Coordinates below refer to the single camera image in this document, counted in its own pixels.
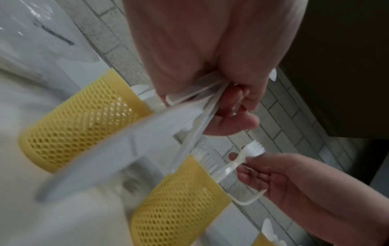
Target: human hand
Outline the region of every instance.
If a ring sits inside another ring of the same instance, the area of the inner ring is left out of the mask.
[[[162,99],[216,69],[231,81],[205,131],[231,135],[258,126],[248,110],[257,107],[308,0],[123,2],[143,64]]]
[[[231,160],[237,154],[230,154]],[[389,199],[355,178],[297,154],[246,159],[238,179],[260,191],[311,234],[338,246],[383,245]]]

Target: mesh pattern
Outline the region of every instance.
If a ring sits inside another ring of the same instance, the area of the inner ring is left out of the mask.
[[[54,172],[123,127],[150,114],[114,71],[85,87],[55,108],[20,138],[23,152]]]
[[[134,212],[130,225],[133,243],[189,246],[230,202],[222,188],[190,156]]]

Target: white table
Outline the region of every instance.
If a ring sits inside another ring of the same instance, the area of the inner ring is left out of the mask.
[[[81,88],[108,69],[102,60],[94,65],[62,62],[61,66]],[[0,245],[132,245],[123,206],[130,213],[153,188],[150,184],[163,178],[163,164],[178,143],[171,138],[137,163],[152,173],[152,182],[136,193],[118,192],[114,180],[57,203],[38,204],[34,193],[50,174],[23,155],[17,139],[23,129],[60,103],[46,89],[0,71]],[[193,245],[249,246],[257,235],[255,227],[230,204]]]

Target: tile floor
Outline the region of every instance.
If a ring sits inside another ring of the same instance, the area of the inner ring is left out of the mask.
[[[151,85],[131,39],[120,0],[57,2],[89,39],[96,52],[129,84]],[[278,68],[277,72],[277,80],[269,81],[258,109],[254,111],[261,121],[258,129],[228,137],[205,137],[199,145],[207,148],[216,162],[225,165],[229,153],[239,151],[256,139],[268,152],[300,153],[347,172],[358,151],[363,148],[364,141],[329,137],[288,78]],[[235,173],[221,185],[243,199],[257,192],[240,183]],[[270,218],[276,234],[288,245],[316,246],[324,243],[305,232],[266,198],[250,206],[237,207],[258,229],[265,218]]]

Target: plastic bag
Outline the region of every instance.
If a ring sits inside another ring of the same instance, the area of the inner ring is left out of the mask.
[[[0,1],[0,68],[74,94],[80,87],[56,64],[59,58],[99,60],[54,0]]]

